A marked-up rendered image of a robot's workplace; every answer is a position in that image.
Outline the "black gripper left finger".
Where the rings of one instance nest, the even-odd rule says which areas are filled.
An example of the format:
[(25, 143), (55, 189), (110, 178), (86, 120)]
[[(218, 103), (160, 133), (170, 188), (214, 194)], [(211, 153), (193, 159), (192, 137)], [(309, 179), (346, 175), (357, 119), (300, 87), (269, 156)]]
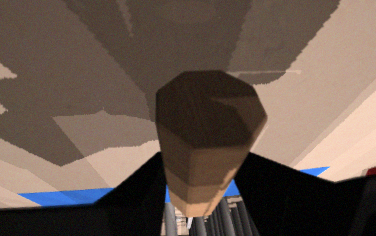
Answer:
[(0, 209), (0, 236), (161, 236), (161, 151), (95, 203)]

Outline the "blue tape strip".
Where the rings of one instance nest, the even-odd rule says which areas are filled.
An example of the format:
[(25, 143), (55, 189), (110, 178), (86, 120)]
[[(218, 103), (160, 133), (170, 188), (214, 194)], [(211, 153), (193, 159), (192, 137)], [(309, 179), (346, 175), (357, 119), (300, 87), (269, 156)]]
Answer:
[[(323, 173), (328, 167), (318, 167), (318, 168), (308, 168), (302, 169), (306, 173), (318, 176)], [(97, 189), (87, 189), (87, 190), (67, 190), (67, 191), (57, 191), (57, 192), (37, 192), (37, 193), (18, 193), (22, 197), (25, 197), (31, 201), (36, 202), (42, 206), (56, 206), (56, 205), (76, 205), (85, 203), (95, 203), (99, 198), (104, 196), (109, 191), (114, 188), (97, 188)], [(234, 181), (231, 182), (229, 188), (227, 189), (225, 196), (240, 195)]]

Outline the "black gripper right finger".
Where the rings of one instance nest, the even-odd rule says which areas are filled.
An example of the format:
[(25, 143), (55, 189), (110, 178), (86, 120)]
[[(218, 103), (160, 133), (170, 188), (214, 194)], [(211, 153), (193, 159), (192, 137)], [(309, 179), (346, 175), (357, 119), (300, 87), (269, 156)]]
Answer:
[(361, 236), (376, 174), (331, 181), (249, 152), (234, 177), (259, 236)]

